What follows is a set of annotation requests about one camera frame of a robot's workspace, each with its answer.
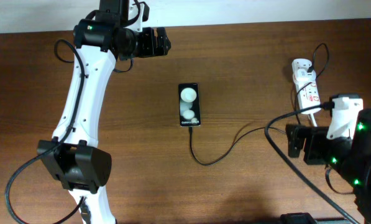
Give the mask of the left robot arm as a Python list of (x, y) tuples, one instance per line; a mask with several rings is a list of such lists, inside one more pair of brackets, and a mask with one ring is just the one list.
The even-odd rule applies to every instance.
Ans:
[(101, 1), (74, 27), (73, 77), (62, 117), (37, 154), (78, 204), (83, 223), (116, 223), (106, 193), (112, 159), (98, 149), (98, 125), (109, 77), (118, 60), (163, 56), (171, 48), (163, 27), (143, 27), (146, 2)]

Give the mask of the black smartphone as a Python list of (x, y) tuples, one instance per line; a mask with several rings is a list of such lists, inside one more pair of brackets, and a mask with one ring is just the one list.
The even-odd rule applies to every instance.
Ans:
[(179, 118), (181, 127), (201, 125), (201, 111), (197, 83), (181, 83), (178, 85)]

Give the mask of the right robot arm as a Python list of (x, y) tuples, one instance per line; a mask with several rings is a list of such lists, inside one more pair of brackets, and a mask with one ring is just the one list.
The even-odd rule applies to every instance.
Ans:
[(326, 138), (328, 127), (286, 125), (288, 155), (304, 150), (307, 165), (327, 165), (353, 187), (358, 211), (371, 223), (371, 109), (358, 113), (354, 137)]

